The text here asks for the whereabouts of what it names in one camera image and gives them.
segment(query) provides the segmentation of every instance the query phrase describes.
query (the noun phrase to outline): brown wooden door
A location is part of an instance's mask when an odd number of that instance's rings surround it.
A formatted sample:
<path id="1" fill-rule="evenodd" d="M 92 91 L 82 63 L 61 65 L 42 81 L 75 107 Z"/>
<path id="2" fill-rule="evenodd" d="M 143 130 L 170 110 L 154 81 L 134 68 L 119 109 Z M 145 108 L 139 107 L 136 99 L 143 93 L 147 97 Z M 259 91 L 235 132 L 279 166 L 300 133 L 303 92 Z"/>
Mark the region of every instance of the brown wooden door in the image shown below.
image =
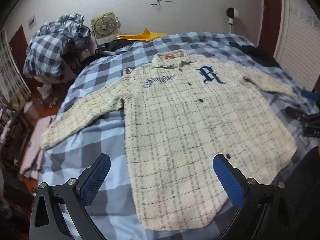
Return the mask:
<path id="1" fill-rule="evenodd" d="M 27 86 L 30 88 L 31 93 L 37 94 L 38 92 L 37 87 L 42 87 L 43 84 L 34 78 L 27 78 L 22 72 L 24 61 L 26 60 L 26 57 L 27 57 L 26 52 L 28 47 L 28 43 L 24 35 L 22 25 L 12 37 L 11 41 L 9 42 L 9 45 L 11 47 L 13 59 L 17 64 L 18 70 L 22 78 L 26 82 Z"/>
<path id="2" fill-rule="evenodd" d="M 264 0 L 259 48 L 273 56 L 281 21 L 281 0 Z"/>

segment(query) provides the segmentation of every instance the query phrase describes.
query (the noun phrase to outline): silver bolt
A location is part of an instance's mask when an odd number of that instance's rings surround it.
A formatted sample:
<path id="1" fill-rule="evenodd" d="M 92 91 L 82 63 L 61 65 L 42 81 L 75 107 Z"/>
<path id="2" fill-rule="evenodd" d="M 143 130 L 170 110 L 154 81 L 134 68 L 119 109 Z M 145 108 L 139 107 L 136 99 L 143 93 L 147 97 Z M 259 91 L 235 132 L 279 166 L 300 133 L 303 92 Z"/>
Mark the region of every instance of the silver bolt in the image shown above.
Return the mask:
<path id="1" fill-rule="evenodd" d="M 256 180 L 253 179 L 253 178 L 249 178 L 248 179 L 248 183 L 251 184 L 251 185 L 256 184 Z"/>
<path id="2" fill-rule="evenodd" d="M 42 183 L 40 183 L 39 188 L 44 188 L 46 186 L 47 186 L 47 184 L 45 182 L 42 182 Z"/>
<path id="3" fill-rule="evenodd" d="M 284 188 L 284 183 L 283 182 L 279 182 L 278 186 Z"/>
<path id="4" fill-rule="evenodd" d="M 69 184 L 69 185 L 73 185 L 73 184 L 76 183 L 76 181 L 77 181 L 77 180 L 76 180 L 75 178 L 69 179 L 69 180 L 68 180 L 68 184 Z"/>

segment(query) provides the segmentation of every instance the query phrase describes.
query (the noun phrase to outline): blue and gray plaid bedding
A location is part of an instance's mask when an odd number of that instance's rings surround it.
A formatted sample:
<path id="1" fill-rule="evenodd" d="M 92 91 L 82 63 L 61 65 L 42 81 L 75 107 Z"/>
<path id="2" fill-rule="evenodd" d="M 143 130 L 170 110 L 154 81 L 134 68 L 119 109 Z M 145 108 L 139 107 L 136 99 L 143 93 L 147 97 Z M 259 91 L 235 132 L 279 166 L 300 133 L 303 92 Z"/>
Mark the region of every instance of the blue and gray plaid bedding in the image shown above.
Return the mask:
<path id="1" fill-rule="evenodd" d="M 91 32 L 83 19 L 83 15 L 71 13 L 42 25 L 28 44 L 23 73 L 27 77 L 63 80 L 62 63 L 70 65 L 76 52 L 89 46 Z M 64 58 L 66 53 L 71 58 Z"/>
<path id="2" fill-rule="evenodd" d="M 96 60 L 81 72 L 70 87 L 57 118 L 84 95 L 118 80 L 124 72 L 128 73 L 137 66 L 151 62 L 156 53 L 177 49 L 183 49 L 188 54 L 199 53 L 206 57 L 216 57 L 224 62 L 236 61 L 264 71 L 290 84 L 294 91 L 300 94 L 298 84 L 284 70 L 257 64 L 251 57 L 230 47 L 229 42 L 252 45 L 246 38 L 235 34 L 203 32 L 169 35 L 148 43 L 136 42 L 124 47 L 120 50 L 126 51 L 123 54 Z M 317 142 L 315 139 L 302 137 L 299 122 L 287 117 L 284 109 L 287 106 L 301 107 L 307 113 L 314 113 L 316 106 L 301 96 L 294 100 L 285 95 L 261 93 L 297 142 L 296 154 L 289 165 L 277 175 L 278 181 L 285 181 L 304 155 L 317 145 Z M 77 178 L 101 153 L 110 156 L 111 170 L 92 205 L 86 207 L 86 210 L 108 240 L 213 240 L 219 238 L 237 210 L 228 201 L 212 223 L 205 228 L 178 231 L 145 230 L 138 221 L 132 199 L 124 150 L 123 110 L 104 114 L 85 129 L 48 150 L 44 156 L 39 183 L 46 181 L 49 185 L 58 185 L 64 184 L 69 178 Z M 80 239 L 67 209 L 63 209 L 63 213 L 71 234 L 75 239 Z"/>

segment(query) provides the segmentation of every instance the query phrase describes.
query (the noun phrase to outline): curtain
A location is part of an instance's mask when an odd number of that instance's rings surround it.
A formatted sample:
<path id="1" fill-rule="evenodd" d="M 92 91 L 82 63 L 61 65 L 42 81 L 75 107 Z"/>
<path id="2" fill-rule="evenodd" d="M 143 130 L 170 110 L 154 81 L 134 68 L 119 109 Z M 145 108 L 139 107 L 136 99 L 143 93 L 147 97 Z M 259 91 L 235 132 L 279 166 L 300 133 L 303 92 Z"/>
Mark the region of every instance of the curtain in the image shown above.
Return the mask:
<path id="1" fill-rule="evenodd" d="M 31 95 L 13 60 L 5 31 L 0 34 L 0 92 L 16 111 Z"/>

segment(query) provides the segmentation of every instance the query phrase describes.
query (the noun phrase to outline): plastic bag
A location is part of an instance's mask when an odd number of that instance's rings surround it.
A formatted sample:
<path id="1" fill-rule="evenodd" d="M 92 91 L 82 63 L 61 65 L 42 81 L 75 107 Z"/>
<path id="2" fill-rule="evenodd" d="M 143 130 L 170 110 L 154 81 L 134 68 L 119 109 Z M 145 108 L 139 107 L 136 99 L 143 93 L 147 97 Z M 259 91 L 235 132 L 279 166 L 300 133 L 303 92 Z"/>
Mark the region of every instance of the plastic bag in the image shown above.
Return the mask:
<path id="1" fill-rule="evenodd" d="M 37 90 L 42 96 L 42 99 L 45 100 L 49 97 L 52 92 L 52 85 L 44 84 L 42 87 L 37 87 Z"/>

